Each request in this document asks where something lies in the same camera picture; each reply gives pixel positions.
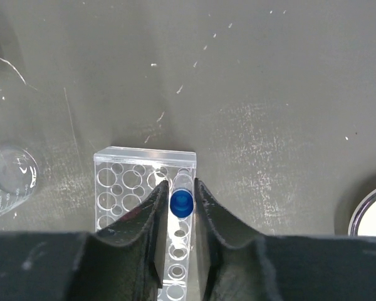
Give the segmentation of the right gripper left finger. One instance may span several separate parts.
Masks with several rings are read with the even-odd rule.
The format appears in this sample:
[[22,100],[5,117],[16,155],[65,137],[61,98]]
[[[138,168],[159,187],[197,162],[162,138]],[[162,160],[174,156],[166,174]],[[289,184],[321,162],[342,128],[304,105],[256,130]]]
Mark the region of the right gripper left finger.
[[0,232],[0,300],[156,300],[169,183],[96,233]]

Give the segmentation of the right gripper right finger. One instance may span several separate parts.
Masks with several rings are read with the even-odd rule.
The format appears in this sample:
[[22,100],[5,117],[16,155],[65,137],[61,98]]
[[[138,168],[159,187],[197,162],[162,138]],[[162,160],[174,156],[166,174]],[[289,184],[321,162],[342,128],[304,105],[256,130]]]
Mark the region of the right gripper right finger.
[[202,300],[376,300],[376,238],[266,235],[194,195]]

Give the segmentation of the test tube blue cap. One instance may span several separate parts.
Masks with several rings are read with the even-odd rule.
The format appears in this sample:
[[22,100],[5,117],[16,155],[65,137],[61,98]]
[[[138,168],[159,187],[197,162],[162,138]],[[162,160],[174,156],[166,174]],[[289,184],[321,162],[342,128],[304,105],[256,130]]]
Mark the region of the test tube blue cap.
[[181,169],[173,180],[170,210],[178,218],[188,217],[194,209],[194,181],[188,169]]

